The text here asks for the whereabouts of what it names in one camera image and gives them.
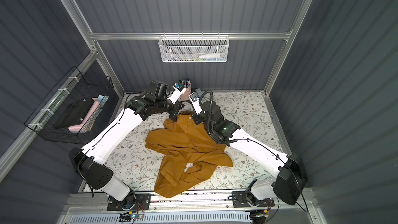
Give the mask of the mustard brown trousers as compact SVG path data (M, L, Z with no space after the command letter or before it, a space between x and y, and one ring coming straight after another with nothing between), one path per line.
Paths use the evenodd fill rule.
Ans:
M164 155L154 191L172 198L211 178L217 167L233 167L225 145L217 144L202 123L195 124L192 111L166 119L162 129L146 137L146 148Z

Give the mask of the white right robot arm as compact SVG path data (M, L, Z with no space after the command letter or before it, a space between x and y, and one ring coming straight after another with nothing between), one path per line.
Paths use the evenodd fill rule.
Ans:
M212 91L205 91L201 95L194 92L189 99L195 111L195 123L202 123L213 141L243 152L272 175L272 178L253 180L245 190L243 202L258 206L265 199L278 198L289 205L297 203L308 182L300 156L270 148L250 136L238 124L225 119L214 101Z

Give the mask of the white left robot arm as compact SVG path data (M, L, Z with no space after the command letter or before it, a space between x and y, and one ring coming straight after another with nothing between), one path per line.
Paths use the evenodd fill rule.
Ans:
M166 84L151 81L146 91L126 101L121 113L97 137L69 152L75 172L91 189L101 190L119 202L133 200L133 190L105 162L121 141L150 116L169 113L176 120L183 108L179 98L186 90L186 85L175 83L167 92Z

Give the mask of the pink metal pen cup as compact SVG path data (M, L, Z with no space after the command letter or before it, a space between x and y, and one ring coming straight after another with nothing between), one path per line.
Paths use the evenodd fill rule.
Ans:
M180 100L181 101L190 101L189 95L191 94L191 88L188 87L186 88L186 90L184 91L184 93L180 96Z

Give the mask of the colourful marker pens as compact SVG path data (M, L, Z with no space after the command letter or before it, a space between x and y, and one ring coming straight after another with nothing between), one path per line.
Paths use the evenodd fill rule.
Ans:
M179 82L184 86L184 88L189 88L191 86L190 79L185 78L185 79L180 79Z

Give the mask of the black flat item in basket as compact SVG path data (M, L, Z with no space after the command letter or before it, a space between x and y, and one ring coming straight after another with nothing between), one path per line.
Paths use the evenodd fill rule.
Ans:
M78 101L70 104L54 125L55 129L67 128L82 122L93 101Z

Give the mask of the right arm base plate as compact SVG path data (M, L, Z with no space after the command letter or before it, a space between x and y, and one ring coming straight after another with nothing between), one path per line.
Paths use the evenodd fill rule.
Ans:
M233 191L228 200L231 200L235 208L245 207L263 207L272 208L275 206L275 202L272 198L264 200L258 200L253 194L246 191Z

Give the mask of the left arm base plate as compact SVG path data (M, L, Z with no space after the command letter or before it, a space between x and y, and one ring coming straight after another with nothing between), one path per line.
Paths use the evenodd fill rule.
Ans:
M116 200L109 196L107 199L107 211L138 211L149 210L151 194L134 194L130 193L122 201Z

